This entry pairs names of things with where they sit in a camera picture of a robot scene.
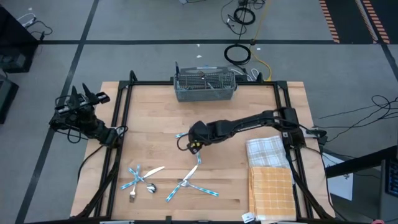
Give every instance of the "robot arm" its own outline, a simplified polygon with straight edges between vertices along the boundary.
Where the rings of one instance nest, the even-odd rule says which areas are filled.
[[[105,93],[94,94],[83,83],[85,94],[78,94],[72,87],[72,93],[65,105],[55,107],[55,114],[50,121],[54,131],[74,130],[89,139],[97,139],[106,147],[115,147],[119,134],[114,128],[107,128],[105,123],[95,116],[94,105],[107,103],[109,96]]]
[[[235,121],[219,120],[207,124],[198,121],[188,132],[189,143],[187,144],[187,149],[192,154],[196,154],[203,146],[223,142],[233,137],[236,133],[263,126],[273,127],[282,132],[301,131],[296,111],[293,108],[264,111],[261,114]]]

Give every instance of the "folded cloth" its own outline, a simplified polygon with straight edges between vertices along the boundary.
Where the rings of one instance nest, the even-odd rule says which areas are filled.
[[[296,220],[290,169],[250,167],[249,211],[261,223]]]
[[[249,166],[290,168],[286,152],[279,136],[246,141]]]

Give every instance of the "wire basket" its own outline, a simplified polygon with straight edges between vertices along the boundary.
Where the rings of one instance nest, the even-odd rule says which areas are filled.
[[[204,70],[221,72],[205,73]],[[235,89],[235,75],[226,67],[183,68],[174,75],[174,90],[179,102],[230,100]]]

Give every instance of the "yellow cable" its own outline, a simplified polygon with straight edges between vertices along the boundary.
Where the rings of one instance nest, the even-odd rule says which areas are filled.
[[[254,36],[254,40],[256,40],[256,39],[257,39],[257,36],[259,35],[260,29],[261,29],[261,26],[262,26],[262,22],[263,22],[263,20],[266,18],[267,11],[268,11],[269,4],[270,4],[270,3],[271,3],[271,0],[266,0],[266,5],[264,6],[264,12],[262,13],[261,20],[260,20],[260,23],[259,23],[259,27],[257,28],[256,35]],[[254,58],[255,58],[258,62],[262,63],[263,65],[265,65],[265,66],[268,68],[269,76],[268,76],[268,78],[267,78],[265,81],[266,81],[266,82],[270,82],[271,79],[272,79],[272,69],[271,69],[271,66],[269,66],[269,65],[268,65],[267,63],[265,63],[264,61],[260,60],[260,59],[257,57],[257,55],[255,55],[255,54],[253,53],[253,51],[251,50],[251,48],[249,48],[249,49],[250,49],[250,53],[254,56]]]
[[[269,8],[269,4],[270,4],[270,3],[271,3],[271,0],[266,0],[266,5],[264,6],[264,12],[262,13],[261,20],[260,20],[260,23],[259,23],[259,27],[257,28],[256,35],[254,36],[254,40],[256,40],[256,39],[257,39],[257,36],[259,35],[262,22],[263,22],[264,18],[265,18],[266,15],[267,15],[267,12],[268,12],[268,8]]]
[[[253,53],[253,51],[252,51],[251,49],[250,49],[250,53],[254,56],[254,58],[255,58],[258,62],[262,63],[263,65],[265,65],[265,66],[268,68],[269,76],[268,76],[268,78],[267,78],[265,81],[270,82],[271,79],[272,79],[272,69],[271,69],[271,66],[269,66],[269,64],[267,64],[266,62],[260,60],[260,59],[257,57],[257,55],[255,55],[255,54]]]

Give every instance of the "wooden table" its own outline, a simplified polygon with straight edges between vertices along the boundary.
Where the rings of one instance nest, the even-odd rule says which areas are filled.
[[[104,82],[101,91],[109,95],[111,102],[98,105],[96,114],[109,125],[118,82]],[[312,127],[303,83],[289,82],[289,95],[300,124]],[[171,215],[173,220],[242,220],[241,215],[248,212],[248,159],[245,142],[279,135],[280,132],[273,128],[257,128],[238,133],[225,142],[204,147],[200,151],[203,163],[191,178],[191,183],[214,190],[220,196],[215,198],[196,189],[180,188],[167,203],[165,199],[176,187],[176,180],[182,179],[197,163],[196,157],[189,151],[177,149],[175,135],[187,132],[199,120],[205,123],[219,119],[234,120],[275,108],[275,96],[271,86],[239,86],[230,101],[201,103],[178,103],[173,86],[134,86],[127,120],[129,131],[124,138],[112,219],[165,220],[165,216]],[[318,149],[316,140],[307,139],[306,142],[308,147]],[[97,147],[98,142],[90,140],[86,156]],[[105,150],[101,150],[83,167],[72,215],[79,213],[97,191],[104,154]],[[319,204],[334,216],[328,203],[320,155],[302,149],[302,159],[309,190]],[[141,165],[141,175],[158,166],[165,166],[165,169],[147,179],[157,186],[155,194],[147,192],[145,184],[138,183],[136,200],[129,203],[132,187],[125,190],[120,190],[119,187],[134,179],[127,168],[135,169],[137,164]],[[305,217],[302,193],[298,187],[297,190],[302,216]],[[105,202],[108,201],[108,193],[105,193],[104,199]]]

